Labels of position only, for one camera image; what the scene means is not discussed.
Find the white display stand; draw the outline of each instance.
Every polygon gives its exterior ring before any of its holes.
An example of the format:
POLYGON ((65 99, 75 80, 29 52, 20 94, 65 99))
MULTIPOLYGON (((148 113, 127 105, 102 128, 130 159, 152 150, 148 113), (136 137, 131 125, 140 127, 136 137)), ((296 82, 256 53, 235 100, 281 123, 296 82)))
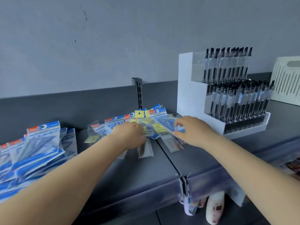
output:
MULTIPOLYGON (((208 84, 198 82, 203 76, 204 55, 199 52, 179 54, 178 65, 178 94, 177 94, 177 113, 181 116, 189 115, 197 117, 208 123, 214 131, 224 135, 225 122, 222 122, 212 116, 207 115, 205 103, 211 102, 211 96, 207 96, 208 84)), ((264 124, 243 129, 236 132, 225 134, 228 139, 234 139, 246 136, 252 133, 260 132, 266 129, 271 114, 266 112, 264 124)))

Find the white plastic basket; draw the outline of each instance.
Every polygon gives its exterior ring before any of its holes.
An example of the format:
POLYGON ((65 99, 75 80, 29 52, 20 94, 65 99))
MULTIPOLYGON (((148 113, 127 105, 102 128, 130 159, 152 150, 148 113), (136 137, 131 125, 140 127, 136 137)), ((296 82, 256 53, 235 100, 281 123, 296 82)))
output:
POLYGON ((275 81, 272 100, 300 106, 300 56, 278 57, 272 80, 275 81))

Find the person's right hand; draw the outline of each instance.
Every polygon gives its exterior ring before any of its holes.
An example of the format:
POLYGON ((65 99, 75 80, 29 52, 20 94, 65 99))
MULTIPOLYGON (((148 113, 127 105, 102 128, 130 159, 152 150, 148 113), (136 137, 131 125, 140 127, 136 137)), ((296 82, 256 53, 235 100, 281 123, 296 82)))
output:
POLYGON ((206 122, 191 116, 180 117, 175 121, 174 126, 184 126, 185 132, 175 131, 174 136, 184 140, 186 143, 206 149, 208 145, 216 140, 215 133, 206 122))

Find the pen display stand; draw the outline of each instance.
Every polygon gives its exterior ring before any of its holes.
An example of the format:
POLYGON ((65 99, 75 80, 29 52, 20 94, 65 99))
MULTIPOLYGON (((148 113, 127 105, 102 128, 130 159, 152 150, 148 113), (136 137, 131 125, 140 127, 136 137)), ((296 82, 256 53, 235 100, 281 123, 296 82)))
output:
POLYGON ((208 115, 212 104, 212 84, 200 82, 203 80, 204 62, 199 60, 204 60, 204 56, 199 52, 179 55, 177 113, 204 120, 214 131, 230 140, 265 130, 271 115, 268 112, 226 123, 208 115))

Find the person's left hand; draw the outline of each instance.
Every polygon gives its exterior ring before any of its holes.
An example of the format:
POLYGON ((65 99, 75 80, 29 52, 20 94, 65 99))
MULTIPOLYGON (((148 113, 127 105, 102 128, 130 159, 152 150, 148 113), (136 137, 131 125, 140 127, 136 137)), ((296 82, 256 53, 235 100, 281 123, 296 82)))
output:
POLYGON ((111 136, 114 137, 115 140, 120 141, 122 146, 125 147, 125 150, 132 149, 146 142, 146 138, 140 136, 142 129, 142 125, 135 122, 126 122, 115 126, 111 136))

